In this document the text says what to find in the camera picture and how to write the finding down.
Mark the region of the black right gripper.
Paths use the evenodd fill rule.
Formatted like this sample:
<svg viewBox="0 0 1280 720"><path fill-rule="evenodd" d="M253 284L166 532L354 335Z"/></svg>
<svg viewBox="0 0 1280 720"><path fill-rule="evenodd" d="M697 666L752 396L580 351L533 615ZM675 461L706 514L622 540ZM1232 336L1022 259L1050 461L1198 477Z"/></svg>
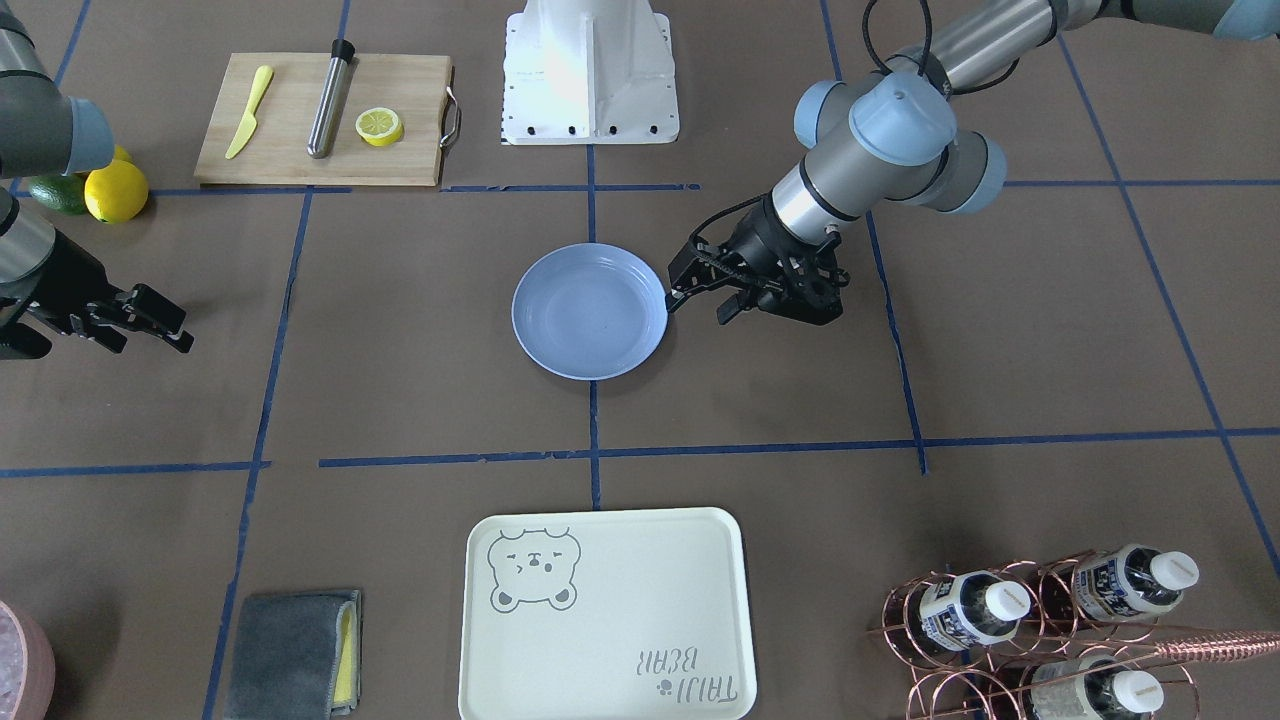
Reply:
<svg viewBox="0 0 1280 720"><path fill-rule="evenodd" d="M116 296L125 319L95 320L90 306L111 306ZM49 338L20 323L26 314L59 334L91 340L111 354L124 351L129 333L160 340L179 354L188 354L195 345L195 337L183 331L183 307L147 284L122 292L101 261L61 232L55 233L52 250L40 268L3 284L1 359L41 359L52 348Z"/></svg>

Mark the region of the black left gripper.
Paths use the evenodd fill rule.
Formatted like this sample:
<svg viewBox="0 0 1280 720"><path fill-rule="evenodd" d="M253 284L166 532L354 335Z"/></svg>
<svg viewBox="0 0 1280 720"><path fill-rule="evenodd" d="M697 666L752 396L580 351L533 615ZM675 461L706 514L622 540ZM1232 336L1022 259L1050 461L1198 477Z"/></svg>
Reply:
<svg viewBox="0 0 1280 720"><path fill-rule="evenodd" d="M723 243L712 245L701 237L709 225L740 210L745 214ZM736 292L716 309L719 325L753 310L826 325L844 314L840 292L850 283L836 258L842 241L841 231L831 223L820 231L817 245L794 237L771 196L758 195L718 211L690 232L687 258L675 258L667 266L666 311L675 314L692 296L728 286Z"/></svg>

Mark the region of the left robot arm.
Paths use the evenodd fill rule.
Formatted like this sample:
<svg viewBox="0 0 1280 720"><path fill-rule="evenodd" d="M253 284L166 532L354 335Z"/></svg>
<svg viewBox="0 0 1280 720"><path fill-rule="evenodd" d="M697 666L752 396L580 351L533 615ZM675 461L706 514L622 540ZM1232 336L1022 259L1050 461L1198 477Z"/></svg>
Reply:
<svg viewBox="0 0 1280 720"><path fill-rule="evenodd" d="M1277 33L1275 1L987 1L855 83L823 81L801 96L794 133L803 159L768 192L733 206L722 243L694 231L668 266L666 309L733 290L726 324L759 310L824 325L844 311L842 234L878 202L972 214L1000 195L1004 150L957 127L951 100L991 88L1029 51L1098 18L1124 18L1217 38Z"/></svg>

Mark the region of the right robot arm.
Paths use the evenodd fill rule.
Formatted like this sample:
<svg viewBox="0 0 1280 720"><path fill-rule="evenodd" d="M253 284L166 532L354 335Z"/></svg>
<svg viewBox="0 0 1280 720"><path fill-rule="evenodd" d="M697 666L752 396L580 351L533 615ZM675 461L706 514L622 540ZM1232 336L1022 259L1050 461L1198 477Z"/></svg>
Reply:
<svg viewBox="0 0 1280 720"><path fill-rule="evenodd" d="M111 160L114 137L105 115L88 99L60 91L8 3L1 5L1 95L3 181L97 170ZM129 332L152 336L179 354L195 342L183 328L183 307L146 284L114 286L96 256L3 191L5 360L41 359L52 347L23 316L113 354L123 351Z"/></svg>

